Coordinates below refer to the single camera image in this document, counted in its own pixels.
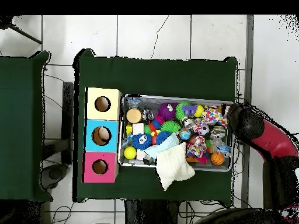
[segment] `white cloth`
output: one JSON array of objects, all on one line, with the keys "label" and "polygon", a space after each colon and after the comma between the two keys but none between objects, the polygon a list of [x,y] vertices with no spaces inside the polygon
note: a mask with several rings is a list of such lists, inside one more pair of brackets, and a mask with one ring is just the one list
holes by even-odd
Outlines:
[{"label": "white cloth", "polygon": [[185,154],[185,142],[157,154],[156,170],[164,191],[174,180],[187,180],[195,175],[194,169],[185,159]]}]

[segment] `tennis ball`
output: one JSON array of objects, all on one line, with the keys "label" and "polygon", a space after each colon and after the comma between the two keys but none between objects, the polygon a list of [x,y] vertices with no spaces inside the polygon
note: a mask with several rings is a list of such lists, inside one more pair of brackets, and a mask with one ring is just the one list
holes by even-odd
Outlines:
[{"label": "tennis ball", "polygon": [[197,110],[194,113],[194,117],[199,118],[201,114],[203,113],[203,106],[202,105],[197,105]]},{"label": "tennis ball", "polygon": [[134,147],[128,147],[124,150],[124,157],[128,160],[134,159],[136,157],[136,149]]}]

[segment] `green tablecloth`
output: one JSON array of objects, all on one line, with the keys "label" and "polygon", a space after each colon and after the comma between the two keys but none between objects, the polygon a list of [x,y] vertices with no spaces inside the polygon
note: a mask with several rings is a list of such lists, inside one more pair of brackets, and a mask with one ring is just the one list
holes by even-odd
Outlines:
[{"label": "green tablecloth", "polygon": [[51,200],[39,184],[48,56],[42,51],[32,58],[0,57],[0,199]]},{"label": "green tablecloth", "polygon": [[94,57],[90,50],[85,50],[77,55],[74,67],[78,61],[76,74],[79,73],[79,80],[78,76],[75,80],[75,83],[79,81],[79,96],[75,95],[75,100],[79,99],[78,143],[74,148],[80,149],[78,165],[74,167],[78,172],[74,173],[74,199],[221,200],[227,205],[231,204],[231,171],[196,171],[195,176],[186,181],[174,181],[167,191],[162,189],[155,169],[146,167],[121,166],[114,184],[82,183],[81,147],[85,87],[118,89],[123,94],[233,102],[237,67],[235,58],[225,61],[100,58]]}]

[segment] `orange basketball ball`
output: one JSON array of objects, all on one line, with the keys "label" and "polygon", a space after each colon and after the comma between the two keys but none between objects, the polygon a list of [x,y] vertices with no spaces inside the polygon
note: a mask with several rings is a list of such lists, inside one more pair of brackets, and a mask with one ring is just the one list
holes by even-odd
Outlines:
[{"label": "orange basketball ball", "polygon": [[221,165],[224,162],[224,155],[219,152],[214,152],[211,155],[211,162],[217,166]]}]

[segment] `blue spiky ball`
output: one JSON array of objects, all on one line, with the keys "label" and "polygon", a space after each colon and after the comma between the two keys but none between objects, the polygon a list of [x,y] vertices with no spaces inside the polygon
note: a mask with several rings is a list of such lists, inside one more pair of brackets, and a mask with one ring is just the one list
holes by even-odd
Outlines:
[{"label": "blue spiky ball", "polygon": [[171,132],[169,131],[161,131],[156,138],[156,144],[159,145],[161,144],[164,140],[167,139],[171,135]]},{"label": "blue spiky ball", "polygon": [[148,133],[133,136],[133,147],[143,151],[152,145],[152,136]]}]

